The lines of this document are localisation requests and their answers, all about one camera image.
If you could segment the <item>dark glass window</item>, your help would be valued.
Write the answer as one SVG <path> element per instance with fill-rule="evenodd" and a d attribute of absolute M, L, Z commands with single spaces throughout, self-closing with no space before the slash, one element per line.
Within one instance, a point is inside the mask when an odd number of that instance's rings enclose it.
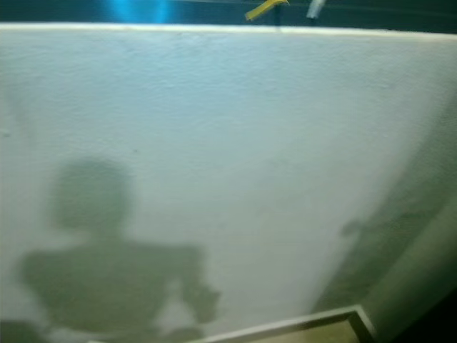
<path fill-rule="evenodd" d="M 457 0 L 1 0 L 2 22 L 346 27 L 457 35 Z"/>

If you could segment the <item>white skirting strip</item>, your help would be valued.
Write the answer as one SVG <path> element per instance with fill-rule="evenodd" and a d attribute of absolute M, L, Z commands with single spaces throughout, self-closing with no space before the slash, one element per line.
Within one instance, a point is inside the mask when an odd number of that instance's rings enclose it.
<path fill-rule="evenodd" d="M 362 306 L 259 324 L 187 343 L 379 343 L 374 324 Z"/>

